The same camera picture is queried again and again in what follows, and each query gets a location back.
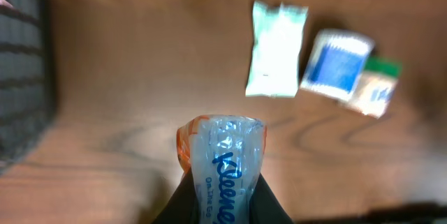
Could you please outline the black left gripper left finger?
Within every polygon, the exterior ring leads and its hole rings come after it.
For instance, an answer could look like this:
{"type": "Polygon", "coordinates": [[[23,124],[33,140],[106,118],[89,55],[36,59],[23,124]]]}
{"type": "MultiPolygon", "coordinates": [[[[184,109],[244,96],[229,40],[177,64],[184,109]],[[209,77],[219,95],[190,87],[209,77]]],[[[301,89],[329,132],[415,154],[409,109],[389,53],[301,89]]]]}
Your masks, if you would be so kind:
{"type": "Polygon", "coordinates": [[[152,224],[199,224],[200,209],[193,175],[189,170],[152,224]]]}

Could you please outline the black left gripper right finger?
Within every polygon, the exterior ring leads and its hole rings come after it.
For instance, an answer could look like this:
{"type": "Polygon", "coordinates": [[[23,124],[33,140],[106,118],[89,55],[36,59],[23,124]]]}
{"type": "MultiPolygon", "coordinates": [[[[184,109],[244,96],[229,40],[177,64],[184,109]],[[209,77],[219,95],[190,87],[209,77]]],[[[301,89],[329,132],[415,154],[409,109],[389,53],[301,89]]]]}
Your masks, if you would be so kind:
{"type": "Polygon", "coordinates": [[[293,224],[263,175],[260,175],[249,202],[250,224],[293,224]]]}

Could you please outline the orange Kleenex tissue pack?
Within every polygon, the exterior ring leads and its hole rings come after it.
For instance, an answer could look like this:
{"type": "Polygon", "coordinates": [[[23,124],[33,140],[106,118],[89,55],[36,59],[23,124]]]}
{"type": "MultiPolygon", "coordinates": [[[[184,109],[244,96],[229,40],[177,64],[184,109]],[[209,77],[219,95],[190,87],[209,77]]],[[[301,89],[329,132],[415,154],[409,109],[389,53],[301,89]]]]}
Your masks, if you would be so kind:
{"type": "Polygon", "coordinates": [[[248,223],[261,173],[266,125],[249,117],[201,115],[177,130],[177,156],[191,172],[201,223],[248,223]]]}

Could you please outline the mint green wipes pack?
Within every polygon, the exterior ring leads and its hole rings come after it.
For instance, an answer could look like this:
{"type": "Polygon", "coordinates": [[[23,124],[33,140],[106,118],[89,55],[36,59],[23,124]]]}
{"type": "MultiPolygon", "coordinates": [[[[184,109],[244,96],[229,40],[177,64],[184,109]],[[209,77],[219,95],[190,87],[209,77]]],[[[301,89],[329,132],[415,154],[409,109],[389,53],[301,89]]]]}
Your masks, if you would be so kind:
{"type": "Polygon", "coordinates": [[[307,7],[254,2],[254,44],[245,96],[295,97],[307,15],[307,7]]]}

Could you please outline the white blue label jar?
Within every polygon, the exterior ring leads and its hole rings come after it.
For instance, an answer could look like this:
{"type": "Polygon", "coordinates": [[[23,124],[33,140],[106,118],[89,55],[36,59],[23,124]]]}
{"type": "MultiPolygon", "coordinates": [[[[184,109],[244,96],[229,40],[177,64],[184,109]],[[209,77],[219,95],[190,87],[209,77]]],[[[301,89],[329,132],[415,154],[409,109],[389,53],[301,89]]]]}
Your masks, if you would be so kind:
{"type": "Polygon", "coordinates": [[[375,42],[342,29],[322,29],[314,41],[300,88],[348,101],[357,86],[375,42]]]}

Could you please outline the green lid jar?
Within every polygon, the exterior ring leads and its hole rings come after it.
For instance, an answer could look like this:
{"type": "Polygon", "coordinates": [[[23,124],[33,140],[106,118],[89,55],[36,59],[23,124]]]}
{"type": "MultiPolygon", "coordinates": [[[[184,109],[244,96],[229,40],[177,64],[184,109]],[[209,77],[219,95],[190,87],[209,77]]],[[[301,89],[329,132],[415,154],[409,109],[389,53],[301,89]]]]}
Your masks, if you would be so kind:
{"type": "Polygon", "coordinates": [[[380,118],[390,103],[402,66],[380,57],[370,57],[352,97],[343,106],[363,115],[380,118]]]}

